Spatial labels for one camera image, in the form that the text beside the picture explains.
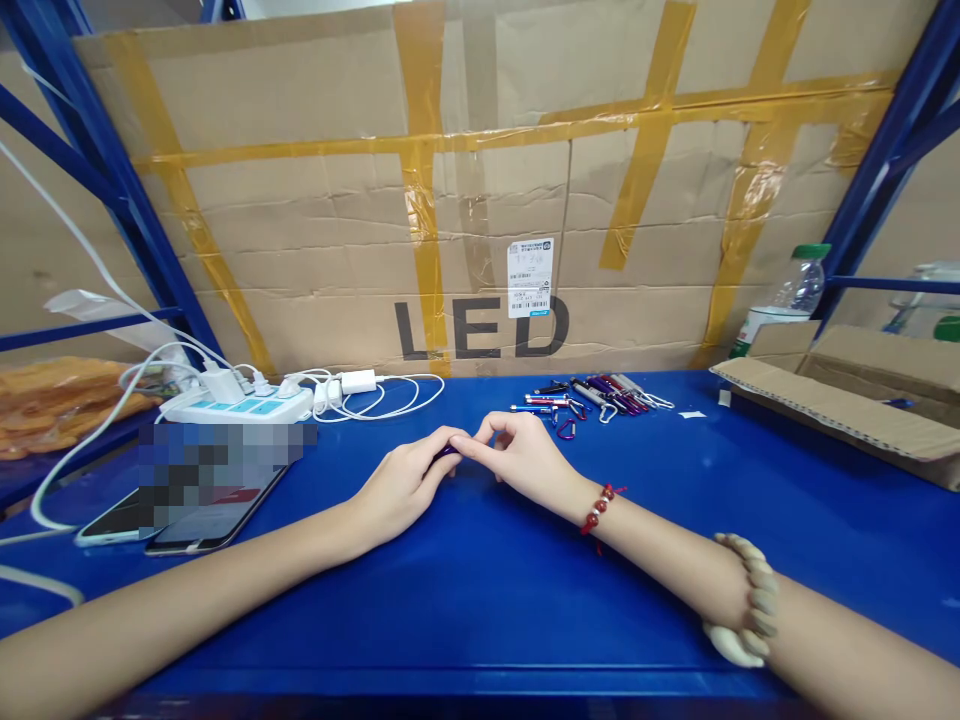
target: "phone screen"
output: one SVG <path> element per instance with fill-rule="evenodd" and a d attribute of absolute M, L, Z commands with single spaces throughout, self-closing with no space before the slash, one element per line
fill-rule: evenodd
<path fill-rule="evenodd" d="M 196 541 L 223 541 L 240 525 L 280 479 L 286 467 L 260 480 L 248 481 L 210 505 L 198 508 L 157 535 L 151 546 L 189 545 Z"/>
<path fill-rule="evenodd" d="M 139 490 L 134 490 L 107 513 L 85 527 L 80 534 L 84 537 L 96 537 L 137 532 L 140 529 L 140 512 L 137 509 L 138 493 Z"/>

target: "smartphone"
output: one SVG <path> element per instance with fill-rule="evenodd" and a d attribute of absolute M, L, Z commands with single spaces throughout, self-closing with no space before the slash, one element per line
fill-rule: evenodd
<path fill-rule="evenodd" d="M 140 539 L 139 488 L 78 532 L 73 542 L 79 547 L 135 542 Z"/>
<path fill-rule="evenodd" d="M 289 467 L 265 473 L 261 481 L 247 481 L 242 488 L 164 528 L 147 545 L 147 555 L 194 555 L 229 545 Z"/>

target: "bottle cap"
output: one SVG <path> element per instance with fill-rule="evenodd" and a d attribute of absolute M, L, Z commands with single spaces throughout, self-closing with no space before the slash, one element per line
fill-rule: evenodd
<path fill-rule="evenodd" d="M 791 257 L 802 258 L 804 260 L 822 260 L 830 252 L 832 246 L 827 243 L 818 243 L 816 245 L 797 245 L 793 249 Z"/>

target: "white power strip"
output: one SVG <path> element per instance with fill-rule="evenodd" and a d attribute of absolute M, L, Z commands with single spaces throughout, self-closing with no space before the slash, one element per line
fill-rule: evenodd
<path fill-rule="evenodd" d="M 218 403 L 205 388 L 193 388 L 160 406 L 171 422 L 206 425 L 287 425 L 306 420 L 313 411 L 313 391 L 278 398 L 275 385 L 264 397 L 248 395 L 238 403 Z"/>

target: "blue shelf frame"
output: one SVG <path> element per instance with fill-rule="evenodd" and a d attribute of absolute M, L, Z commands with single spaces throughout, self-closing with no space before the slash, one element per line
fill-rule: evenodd
<path fill-rule="evenodd" d="M 960 295 L 960 282 L 858 277 L 857 268 L 913 169 L 960 128 L 960 0 L 940 0 L 823 242 L 821 329 L 848 288 Z"/>
<path fill-rule="evenodd" d="M 0 21 L 23 61 L 69 102 L 39 84 L 67 141 L 0 85 L 0 119 L 103 202 L 143 273 L 162 316 L 217 353 L 217 338 L 177 260 L 126 150 L 73 48 L 93 28 L 77 0 L 0 0 Z M 0 338 L 14 350 L 144 322 L 140 315 L 74 323 Z"/>

